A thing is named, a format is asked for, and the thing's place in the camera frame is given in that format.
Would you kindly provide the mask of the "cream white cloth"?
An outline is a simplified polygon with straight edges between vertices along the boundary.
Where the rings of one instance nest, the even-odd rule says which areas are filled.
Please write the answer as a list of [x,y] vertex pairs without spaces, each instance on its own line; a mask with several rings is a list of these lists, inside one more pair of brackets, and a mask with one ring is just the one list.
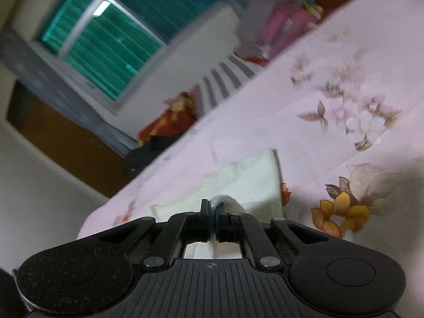
[[158,222],[183,212],[198,212],[201,200],[212,207],[223,203],[226,212],[249,213],[263,223],[282,215],[282,176],[275,150],[227,164],[203,179],[189,193],[165,204],[151,206]]

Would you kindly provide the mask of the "pile of folded clothes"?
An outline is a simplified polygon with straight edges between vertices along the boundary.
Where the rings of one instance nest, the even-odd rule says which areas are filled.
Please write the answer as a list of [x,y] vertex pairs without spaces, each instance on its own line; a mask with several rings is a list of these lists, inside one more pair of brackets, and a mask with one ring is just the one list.
[[234,54],[264,66],[323,18],[315,0],[251,0],[242,14]]

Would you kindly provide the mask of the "black cloth on bed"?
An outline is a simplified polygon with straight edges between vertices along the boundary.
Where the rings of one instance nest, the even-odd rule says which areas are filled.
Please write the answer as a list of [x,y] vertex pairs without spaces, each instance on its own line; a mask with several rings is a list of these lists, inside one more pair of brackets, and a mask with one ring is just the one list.
[[128,153],[123,173],[127,179],[134,179],[147,168],[159,155],[171,147],[183,133],[172,136],[152,136],[148,142]]

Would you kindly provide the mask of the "brown wooden door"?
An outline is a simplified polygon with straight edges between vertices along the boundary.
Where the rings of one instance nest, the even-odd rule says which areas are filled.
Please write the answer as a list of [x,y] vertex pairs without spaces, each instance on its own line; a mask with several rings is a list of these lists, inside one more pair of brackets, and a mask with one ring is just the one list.
[[129,183],[123,158],[19,81],[14,84],[6,120],[50,160],[103,196],[111,198]]

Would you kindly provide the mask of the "red orange floral blanket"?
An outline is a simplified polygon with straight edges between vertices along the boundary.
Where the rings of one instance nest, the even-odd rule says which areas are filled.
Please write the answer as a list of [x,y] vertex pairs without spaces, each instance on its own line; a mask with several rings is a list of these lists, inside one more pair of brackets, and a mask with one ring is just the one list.
[[150,125],[138,134],[140,146],[153,136],[174,136],[185,133],[198,120],[195,100],[188,92],[182,92],[167,102],[167,108]]

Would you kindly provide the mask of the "grey striped pillow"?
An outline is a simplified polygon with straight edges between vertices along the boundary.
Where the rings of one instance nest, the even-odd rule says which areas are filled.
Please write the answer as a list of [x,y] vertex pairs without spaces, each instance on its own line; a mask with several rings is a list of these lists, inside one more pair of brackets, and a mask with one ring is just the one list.
[[204,74],[190,94],[198,119],[217,108],[262,70],[262,66],[230,55]]

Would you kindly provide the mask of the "pink floral bed sheet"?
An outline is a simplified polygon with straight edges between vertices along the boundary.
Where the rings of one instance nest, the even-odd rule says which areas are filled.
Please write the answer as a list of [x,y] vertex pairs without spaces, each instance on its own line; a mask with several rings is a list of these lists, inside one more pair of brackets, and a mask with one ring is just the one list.
[[353,0],[202,118],[84,222],[136,218],[219,167],[275,150],[284,214],[321,201],[372,212],[349,239],[423,270],[423,0]]

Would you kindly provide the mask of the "green glass window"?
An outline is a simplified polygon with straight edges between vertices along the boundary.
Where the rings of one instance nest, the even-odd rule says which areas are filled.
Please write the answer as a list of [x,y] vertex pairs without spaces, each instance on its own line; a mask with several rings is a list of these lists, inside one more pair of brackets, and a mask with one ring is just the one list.
[[39,32],[50,54],[118,101],[153,58],[219,0],[59,0]]

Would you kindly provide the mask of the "grey left curtain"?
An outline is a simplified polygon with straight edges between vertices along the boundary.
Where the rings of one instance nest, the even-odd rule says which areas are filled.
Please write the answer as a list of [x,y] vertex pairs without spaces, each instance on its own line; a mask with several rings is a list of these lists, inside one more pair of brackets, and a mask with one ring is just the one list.
[[14,30],[1,31],[1,63],[25,88],[60,115],[95,134],[110,149],[126,157],[136,140],[116,129],[69,86]]

